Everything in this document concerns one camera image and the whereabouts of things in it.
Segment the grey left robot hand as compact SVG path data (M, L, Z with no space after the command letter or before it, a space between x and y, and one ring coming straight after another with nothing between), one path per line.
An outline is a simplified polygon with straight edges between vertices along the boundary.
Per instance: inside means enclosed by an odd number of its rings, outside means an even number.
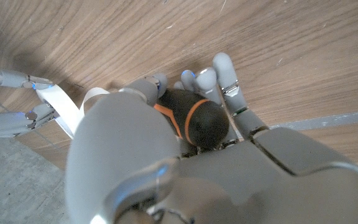
M70 146L73 223L358 223L358 166L249 109L232 60L138 79L85 114Z

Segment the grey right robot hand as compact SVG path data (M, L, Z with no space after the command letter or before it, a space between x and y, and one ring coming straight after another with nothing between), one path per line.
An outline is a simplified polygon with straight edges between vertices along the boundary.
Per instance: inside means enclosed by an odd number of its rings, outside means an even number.
M22 72L0 70L0 86L44 90L53 87L53 82ZM54 108L48 103L42 103L27 112L0 113L0 138L20 136L39 128L51 121L54 113Z

